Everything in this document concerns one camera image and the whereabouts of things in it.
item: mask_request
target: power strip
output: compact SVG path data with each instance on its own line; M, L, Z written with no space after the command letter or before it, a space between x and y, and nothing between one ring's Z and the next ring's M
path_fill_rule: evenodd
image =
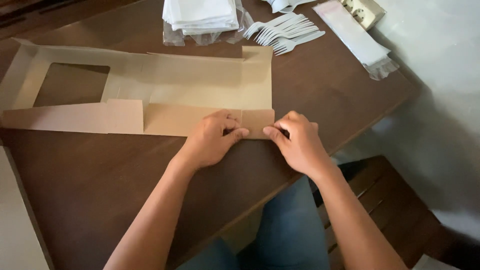
M370 30L385 15L385 10L373 0L339 0L357 22Z

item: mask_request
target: jeans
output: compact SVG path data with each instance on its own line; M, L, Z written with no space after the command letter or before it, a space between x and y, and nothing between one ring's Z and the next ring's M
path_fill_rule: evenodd
M177 270L329 270L324 227L303 176L265 204L253 243L235 256L218 238Z

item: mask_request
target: stack of napkins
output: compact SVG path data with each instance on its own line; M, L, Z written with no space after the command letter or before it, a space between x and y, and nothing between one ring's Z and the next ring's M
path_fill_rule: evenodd
M239 28L235 0L165 0L162 18L184 35Z

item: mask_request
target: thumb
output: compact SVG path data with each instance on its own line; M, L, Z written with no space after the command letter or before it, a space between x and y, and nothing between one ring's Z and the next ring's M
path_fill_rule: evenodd
M223 139L227 142L228 148L232 147L232 145L239 142L241 139L248 136L250 131L246 128L237 128L230 132L229 134L225 135Z
M280 150L282 150L287 144L288 139L280 132L280 130L272 126L266 126L264 127L263 132L278 146L278 148L280 148Z

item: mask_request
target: brown table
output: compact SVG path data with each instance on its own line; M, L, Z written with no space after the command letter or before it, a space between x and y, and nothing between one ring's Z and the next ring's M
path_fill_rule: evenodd
M311 7L296 9L326 34L272 60L276 118L290 110L319 124L328 153L372 126L416 93L400 72L374 81ZM244 7L256 21L278 16L258 0ZM128 52L239 57L241 45L162 45L162 3L145 0L66 26L40 44ZM1 73L16 47L0 44ZM1 130L57 269L101 269L185 138ZM188 189L168 265L188 259L227 227L299 178L270 141L242 141Z

